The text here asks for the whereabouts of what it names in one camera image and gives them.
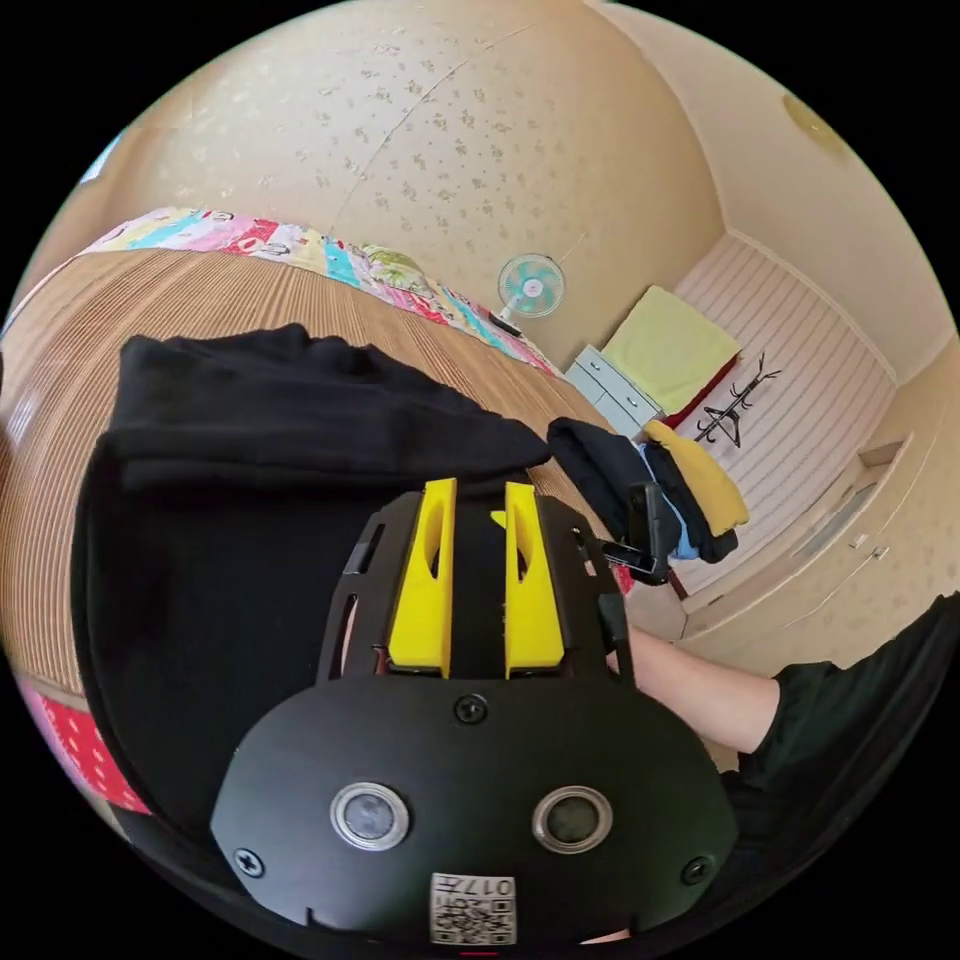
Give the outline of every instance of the black cloth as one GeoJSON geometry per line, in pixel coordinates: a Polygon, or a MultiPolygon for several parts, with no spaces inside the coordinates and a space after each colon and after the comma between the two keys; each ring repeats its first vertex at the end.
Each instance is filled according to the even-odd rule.
{"type": "MultiPolygon", "coordinates": [[[[624,436],[569,417],[547,428],[547,445],[563,472],[590,504],[614,540],[627,535],[627,491],[653,480],[643,457],[624,436]]],[[[662,517],[668,553],[680,543],[680,522],[672,510],[662,517]]]]}
{"type": "Polygon", "coordinates": [[[647,462],[654,478],[670,502],[677,508],[687,525],[691,546],[700,551],[704,563],[719,563],[740,546],[735,530],[715,537],[710,532],[710,524],[703,515],[697,498],[690,492],[676,461],[659,443],[646,446],[647,462]]]}
{"type": "Polygon", "coordinates": [[[791,664],[756,752],[722,775],[739,837],[696,907],[637,938],[659,954],[706,936],[771,896],[823,854],[903,758],[960,642],[960,593],[875,653],[840,669],[791,664]]]}
{"type": "Polygon", "coordinates": [[[548,459],[523,424],[297,325],[130,340],[77,506],[71,604],[91,710],[147,806],[209,843],[232,751],[315,680],[373,513],[444,477],[502,499],[548,459]]]}

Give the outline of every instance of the camera lens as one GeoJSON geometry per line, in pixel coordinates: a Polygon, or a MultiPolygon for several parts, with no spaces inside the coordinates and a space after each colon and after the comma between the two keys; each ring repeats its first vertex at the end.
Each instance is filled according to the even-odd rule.
{"type": "Polygon", "coordinates": [[[553,853],[585,853],[604,841],[613,811],[590,787],[561,787],[547,794],[533,814],[533,833],[553,853]]]}
{"type": "Polygon", "coordinates": [[[410,815],[403,801],[378,783],[344,787],[330,805],[334,829],[359,850],[389,850],[407,835],[410,815]]]}

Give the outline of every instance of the blue clothing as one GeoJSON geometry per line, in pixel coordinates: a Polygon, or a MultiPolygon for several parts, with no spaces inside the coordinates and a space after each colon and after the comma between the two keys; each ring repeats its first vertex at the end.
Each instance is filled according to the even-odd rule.
{"type": "MultiPolygon", "coordinates": [[[[643,457],[643,462],[647,465],[647,469],[650,470],[650,476],[654,476],[653,470],[650,469],[650,462],[647,460],[646,451],[643,449],[645,443],[635,443],[634,446],[637,448],[640,456],[643,457]]],[[[669,497],[666,494],[663,494],[663,499],[666,501],[666,504],[670,509],[676,514],[677,520],[680,521],[680,542],[677,544],[677,549],[670,554],[671,560],[699,560],[700,551],[690,543],[690,531],[687,529],[687,524],[684,521],[683,517],[680,516],[680,512],[670,501],[669,497]]]]}

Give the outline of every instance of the screw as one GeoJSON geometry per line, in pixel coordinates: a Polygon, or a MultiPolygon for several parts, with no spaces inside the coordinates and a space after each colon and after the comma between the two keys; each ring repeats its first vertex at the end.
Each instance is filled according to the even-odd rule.
{"type": "Polygon", "coordinates": [[[487,702],[475,693],[468,693],[453,705],[454,716],[469,726],[487,719],[487,702]]]}
{"type": "Polygon", "coordinates": [[[688,886],[695,887],[710,876],[713,860],[710,857],[694,857],[680,874],[680,879],[688,886]]]}
{"type": "Polygon", "coordinates": [[[243,847],[235,850],[233,862],[241,873],[245,873],[254,880],[264,874],[263,861],[252,850],[246,850],[243,847]]]}

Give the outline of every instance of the bamboo mat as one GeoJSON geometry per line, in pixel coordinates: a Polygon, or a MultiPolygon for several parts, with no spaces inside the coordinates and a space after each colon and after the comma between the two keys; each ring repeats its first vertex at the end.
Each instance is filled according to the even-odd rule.
{"type": "MultiPolygon", "coordinates": [[[[83,694],[68,594],[73,513],[109,420],[122,344],[134,334],[205,338],[287,323],[372,343],[540,436],[560,416],[607,426],[565,381],[305,270],[172,250],[80,256],[36,291],[2,343],[0,636],[15,670],[83,694]]],[[[606,535],[555,462],[531,478],[606,535]]]]}

